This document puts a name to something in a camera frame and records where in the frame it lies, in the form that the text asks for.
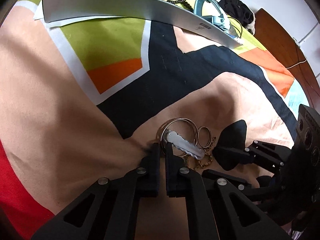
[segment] orange fabric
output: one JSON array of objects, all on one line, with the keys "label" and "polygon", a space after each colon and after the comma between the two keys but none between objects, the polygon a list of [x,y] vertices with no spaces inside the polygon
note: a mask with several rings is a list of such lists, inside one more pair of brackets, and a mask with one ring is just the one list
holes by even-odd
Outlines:
[{"label": "orange fabric", "polygon": [[88,75],[102,94],[141,68],[141,58],[134,58],[89,70]]},{"label": "orange fabric", "polygon": [[241,53],[240,57],[263,67],[272,84],[285,98],[293,84],[294,77],[276,58],[267,50],[255,48]]}]

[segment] black fabric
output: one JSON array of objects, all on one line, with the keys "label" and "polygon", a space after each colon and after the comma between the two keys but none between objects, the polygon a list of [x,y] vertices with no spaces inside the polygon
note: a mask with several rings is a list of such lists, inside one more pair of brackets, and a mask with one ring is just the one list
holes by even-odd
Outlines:
[{"label": "black fabric", "polygon": [[223,72],[255,82],[295,139],[296,119],[263,71],[226,47],[208,46],[183,54],[171,25],[152,22],[149,41],[150,70],[98,105],[123,138],[167,106],[198,90]]},{"label": "black fabric", "polygon": [[235,148],[243,150],[245,148],[245,138],[247,135],[247,124],[245,120],[239,120],[227,126],[220,134],[217,145],[212,150],[212,155],[216,159],[217,163],[225,170],[231,171],[238,165],[238,161],[228,158],[221,154],[219,151],[215,151],[216,147]]},{"label": "black fabric", "polygon": [[240,0],[220,0],[219,5],[226,14],[237,19],[243,27],[254,20],[252,11]]},{"label": "black fabric", "polygon": [[272,177],[264,175],[256,178],[260,187],[268,187],[271,183]]}]

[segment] white fabric stripe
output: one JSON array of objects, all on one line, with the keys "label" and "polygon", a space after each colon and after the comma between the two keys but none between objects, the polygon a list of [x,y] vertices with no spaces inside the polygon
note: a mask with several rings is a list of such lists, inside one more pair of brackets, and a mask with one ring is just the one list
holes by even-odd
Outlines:
[{"label": "white fabric stripe", "polygon": [[90,79],[77,54],[71,47],[69,41],[64,36],[62,30],[59,27],[46,28],[46,30],[84,93],[95,105],[101,103],[98,90]]},{"label": "white fabric stripe", "polygon": [[267,72],[266,70],[259,66],[263,72],[263,75],[265,77],[265,79],[269,82],[269,84],[274,88],[274,90],[276,91],[276,93],[282,98],[282,100],[284,101],[284,103],[286,104],[286,106],[290,109],[290,111],[293,113],[294,117],[296,118],[296,120],[298,120],[298,116],[296,115],[296,113],[292,110],[292,108],[288,105],[288,102],[286,102],[286,100],[284,99],[284,97],[279,93],[279,91],[277,90],[277,88],[275,87],[274,84],[271,83],[271,81],[268,78]]},{"label": "white fabric stripe", "polygon": [[73,76],[76,78],[79,86],[84,91],[84,93],[88,96],[88,98],[94,103],[98,105],[105,101],[107,98],[112,96],[114,93],[118,92],[132,81],[141,77],[144,73],[150,70],[149,68],[149,38],[150,38],[150,29],[151,29],[151,21],[146,20],[143,33],[142,33],[142,41],[141,41],[141,61],[142,68],[121,80],[119,83],[108,89],[107,91],[100,94],[89,77],[87,71],[83,67],[80,59],[75,53],[74,49],[71,47],[70,43],[64,36],[62,30],[57,28],[46,28],[49,33],[51,39],[54,44],[57,46],[59,52],[61,53],[63,59],[67,63],[70,71]]},{"label": "white fabric stripe", "polygon": [[27,1],[27,0],[22,0],[22,1],[16,2],[13,7],[16,7],[16,6],[25,7],[27,9],[29,9],[30,11],[32,11],[33,13],[35,13],[38,8],[38,6],[35,3]]}]

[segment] white wall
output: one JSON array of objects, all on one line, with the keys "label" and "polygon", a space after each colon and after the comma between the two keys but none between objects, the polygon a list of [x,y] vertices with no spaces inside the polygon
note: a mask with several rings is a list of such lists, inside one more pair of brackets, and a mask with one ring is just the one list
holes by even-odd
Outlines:
[{"label": "white wall", "polygon": [[[265,9],[289,35],[300,41],[317,24],[304,0],[241,0],[253,12]],[[301,48],[315,76],[320,73],[320,26],[301,43]]]}]

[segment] robotic arm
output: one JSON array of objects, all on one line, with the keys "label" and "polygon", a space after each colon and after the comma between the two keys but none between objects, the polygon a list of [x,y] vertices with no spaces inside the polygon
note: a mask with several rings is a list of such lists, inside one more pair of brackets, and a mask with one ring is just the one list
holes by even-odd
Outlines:
[{"label": "robotic arm", "polygon": [[[319,125],[320,115],[300,105],[292,150],[259,141],[243,151],[213,150],[216,157],[223,156],[218,158],[223,167],[228,160],[255,163],[273,172],[272,178],[257,178],[260,188],[213,170],[200,175],[185,167],[167,143],[166,191],[169,197],[185,198],[190,239],[290,239],[280,226],[307,211],[320,197]],[[154,143],[139,168],[120,179],[100,178],[31,240],[134,239],[139,199],[158,194],[160,154],[159,144]]]}]

